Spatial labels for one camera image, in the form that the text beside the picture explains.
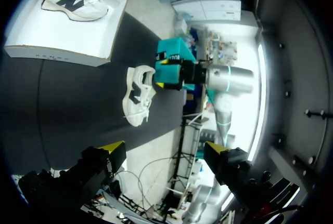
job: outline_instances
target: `sneaker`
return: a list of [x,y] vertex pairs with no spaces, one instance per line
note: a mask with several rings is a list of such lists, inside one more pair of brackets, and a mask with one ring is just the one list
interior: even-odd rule
[[75,21],[97,20],[108,12],[103,0],[43,0],[42,9],[63,11]]
[[137,127],[144,118],[148,121],[151,100],[156,94],[152,87],[155,69],[147,65],[127,70],[127,92],[123,99],[123,110],[127,121]]

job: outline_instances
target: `black tabletop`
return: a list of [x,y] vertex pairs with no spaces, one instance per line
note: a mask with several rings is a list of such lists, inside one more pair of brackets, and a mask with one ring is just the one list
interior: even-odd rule
[[159,38],[125,13],[111,62],[100,67],[10,58],[0,67],[1,139],[13,174],[66,169],[89,146],[124,140],[130,150],[180,126],[184,92],[154,86],[148,122],[123,117],[128,67],[154,67]]

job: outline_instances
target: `cardboard box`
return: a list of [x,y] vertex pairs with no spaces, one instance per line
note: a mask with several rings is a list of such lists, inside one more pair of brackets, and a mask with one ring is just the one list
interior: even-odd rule
[[97,67],[110,62],[127,0],[104,0],[108,13],[96,21],[70,20],[64,12],[41,9],[43,0],[23,0],[5,36],[12,58],[58,60]]

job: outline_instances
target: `white floor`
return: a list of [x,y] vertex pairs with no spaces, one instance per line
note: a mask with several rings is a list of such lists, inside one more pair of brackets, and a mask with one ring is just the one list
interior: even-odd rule
[[[148,29],[161,39],[174,37],[175,11],[170,3],[160,3],[158,0],[128,0],[125,11],[140,21]],[[127,170],[139,176],[141,170],[149,162],[171,157],[177,151],[179,131],[171,131],[152,140],[136,149],[127,152]],[[157,204],[165,195],[165,186],[171,177],[174,168],[174,160],[169,159],[154,162],[148,165],[140,178],[143,185],[143,193],[150,204]],[[142,194],[139,190],[137,179],[130,173],[119,173],[124,194],[135,203],[142,206]],[[104,219],[113,223],[120,221],[115,219],[117,212],[103,207]]]

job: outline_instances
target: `light strip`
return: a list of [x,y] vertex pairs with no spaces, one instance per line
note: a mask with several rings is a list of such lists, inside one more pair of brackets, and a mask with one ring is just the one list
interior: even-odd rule
[[[289,201],[283,206],[283,207],[288,207],[288,205],[292,202],[292,200],[296,197],[296,195],[298,194],[298,192],[300,192],[301,188],[298,188],[298,190],[296,190],[296,192],[292,195],[292,197],[289,199]],[[279,214],[274,215],[271,219],[269,219],[266,224],[271,223],[276,217],[278,217]]]
[[228,86],[226,92],[229,92],[230,89],[230,77],[231,77],[231,68],[228,66]]
[[262,49],[262,45],[259,45],[258,53],[259,53],[260,73],[261,73],[261,97],[260,97],[258,125],[257,125],[257,129],[255,131],[253,144],[252,144],[251,150],[249,152],[249,157],[248,157],[249,161],[253,160],[254,154],[255,154],[258,144],[259,144],[261,130],[262,130],[262,126],[264,124],[264,115],[265,115],[265,107],[266,107],[266,65],[265,65],[264,51]]
[[233,200],[233,198],[234,198],[234,194],[231,193],[228,196],[228,198],[224,201],[224,203],[222,204],[221,211],[224,211],[227,208],[227,206],[230,204],[230,202]]

